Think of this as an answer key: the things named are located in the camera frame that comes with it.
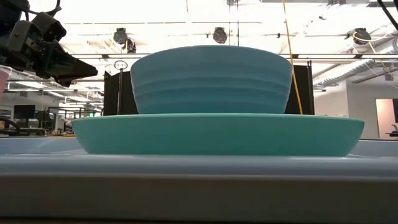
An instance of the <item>turquoise plate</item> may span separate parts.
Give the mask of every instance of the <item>turquoise plate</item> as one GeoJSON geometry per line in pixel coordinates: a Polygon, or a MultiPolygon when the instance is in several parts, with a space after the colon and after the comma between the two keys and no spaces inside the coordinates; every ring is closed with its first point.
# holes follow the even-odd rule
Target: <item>turquoise plate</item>
{"type": "Polygon", "coordinates": [[[286,114],[140,114],[72,122],[91,154],[346,156],[364,122],[286,114]]]}

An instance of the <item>computer monitor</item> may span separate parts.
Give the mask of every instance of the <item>computer monitor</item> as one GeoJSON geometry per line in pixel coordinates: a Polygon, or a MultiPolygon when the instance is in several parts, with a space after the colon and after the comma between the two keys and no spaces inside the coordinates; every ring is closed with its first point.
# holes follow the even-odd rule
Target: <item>computer monitor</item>
{"type": "Polygon", "coordinates": [[[35,118],[35,105],[15,105],[14,119],[35,118]]]}

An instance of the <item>turquoise bowl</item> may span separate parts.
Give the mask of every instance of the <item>turquoise bowl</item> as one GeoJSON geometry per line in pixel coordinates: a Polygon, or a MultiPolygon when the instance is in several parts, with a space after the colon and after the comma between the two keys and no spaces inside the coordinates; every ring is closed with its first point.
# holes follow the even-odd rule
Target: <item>turquoise bowl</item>
{"type": "Polygon", "coordinates": [[[181,47],[131,67],[140,114],[284,113],[292,82],[285,58],[249,47],[181,47]]]}
{"type": "Polygon", "coordinates": [[[76,119],[72,125],[90,154],[341,157],[357,144],[364,122],[227,113],[103,116],[76,119]]]}

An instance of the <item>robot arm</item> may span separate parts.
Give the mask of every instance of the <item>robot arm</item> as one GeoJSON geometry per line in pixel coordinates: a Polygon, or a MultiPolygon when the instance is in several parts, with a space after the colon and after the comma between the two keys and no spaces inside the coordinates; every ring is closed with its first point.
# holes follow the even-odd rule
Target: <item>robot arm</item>
{"type": "Polygon", "coordinates": [[[95,67],[72,57],[59,44],[67,33],[53,18],[61,10],[59,4],[57,0],[54,10],[37,13],[29,9],[28,0],[0,0],[0,65],[52,77],[65,87],[75,79],[97,75],[95,67]],[[36,17],[20,21],[22,12],[36,17]]]}

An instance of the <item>pink object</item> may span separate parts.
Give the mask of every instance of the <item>pink object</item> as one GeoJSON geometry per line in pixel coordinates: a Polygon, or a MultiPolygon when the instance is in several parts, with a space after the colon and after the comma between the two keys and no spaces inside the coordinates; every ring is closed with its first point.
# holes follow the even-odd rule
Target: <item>pink object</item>
{"type": "Polygon", "coordinates": [[[0,100],[1,100],[4,88],[6,87],[6,81],[8,79],[8,76],[9,76],[9,74],[0,68],[0,100]]]}

